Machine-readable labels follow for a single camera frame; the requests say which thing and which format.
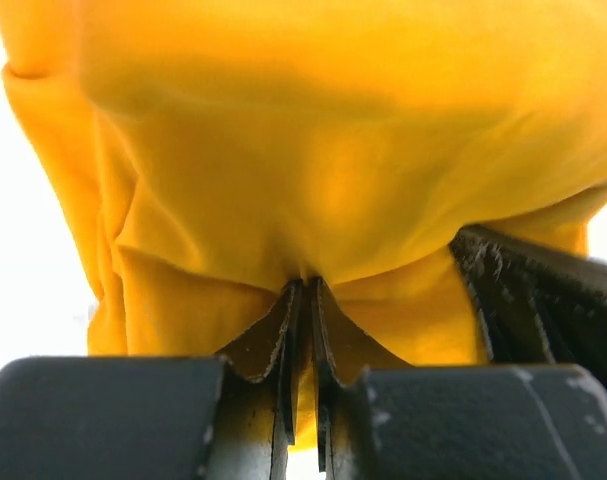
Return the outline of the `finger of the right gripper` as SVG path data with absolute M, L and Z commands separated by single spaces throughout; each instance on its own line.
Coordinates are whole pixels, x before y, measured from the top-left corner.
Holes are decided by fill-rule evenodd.
M 607 263 L 479 225 L 449 248 L 490 362 L 607 365 Z

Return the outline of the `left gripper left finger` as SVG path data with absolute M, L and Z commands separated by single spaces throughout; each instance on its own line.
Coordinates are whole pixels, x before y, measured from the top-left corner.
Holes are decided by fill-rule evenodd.
M 215 477 L 283 479 L 294 444 L 303 282 L 219 351 L 226 360 L 215 420 Z

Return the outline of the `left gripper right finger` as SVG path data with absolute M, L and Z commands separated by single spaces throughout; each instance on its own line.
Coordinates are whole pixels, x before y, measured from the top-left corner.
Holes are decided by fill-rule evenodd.
M 374 417 L 367 397 L 371 369 L 398 367 L 398 357 L 356 325 L 320 277 L 309 285 L 319 467 L 376 472 Z

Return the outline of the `yellow t shirt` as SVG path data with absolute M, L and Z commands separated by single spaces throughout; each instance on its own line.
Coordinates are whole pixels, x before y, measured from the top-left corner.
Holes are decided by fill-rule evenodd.
M 457 231 L 582 254 L 607 203 L 607 1 L 0 1 L 0 35 L 92 355 L 212 354 L 321 276 L 405 361 L 480 364 Z

